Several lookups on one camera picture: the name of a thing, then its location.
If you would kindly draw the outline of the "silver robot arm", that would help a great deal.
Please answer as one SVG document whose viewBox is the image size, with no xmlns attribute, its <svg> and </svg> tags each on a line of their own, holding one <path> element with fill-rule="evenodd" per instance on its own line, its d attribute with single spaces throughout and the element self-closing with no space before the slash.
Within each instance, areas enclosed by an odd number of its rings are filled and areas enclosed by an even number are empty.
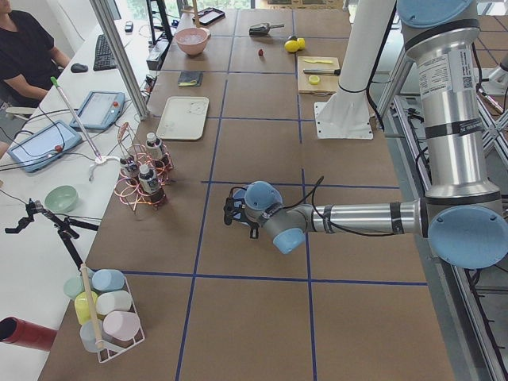
<svg viewBox="0 0 508 381">
<path fill-rule="evenodd" d="M 264 228 L 279 251 L 297 248 L 308 232 L 419 234 L 457 267 L 480 269 L 507 253 L 499 188 L 487 178 L 483 123 L 476 101 L 472 42 L 479 34 L 473 1 L 361 1 L 337 92 L 317 107 L 321 139 L 364 138 L 367 88 L 392 19 L 402 23 L 404 49 L 418 68 L 431 183 L 423 198 L 371 205 L 285 206 L 269 183 L 247 186 L 225 208 L 252 229 Z"/>
</svg>

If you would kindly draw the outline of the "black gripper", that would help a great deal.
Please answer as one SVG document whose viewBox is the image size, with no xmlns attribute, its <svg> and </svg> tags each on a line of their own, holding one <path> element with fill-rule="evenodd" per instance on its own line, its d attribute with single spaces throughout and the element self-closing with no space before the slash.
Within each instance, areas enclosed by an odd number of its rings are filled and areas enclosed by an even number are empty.
<svg viewBox="0 0 508 381">
<path fill-rule="evenodd" d="M 247 220 L 247 223 L 250 227 L 249 237 L 251 239 L 258 239 L 259 238 L 259 224 L 255 221 Z"/>
</svg>

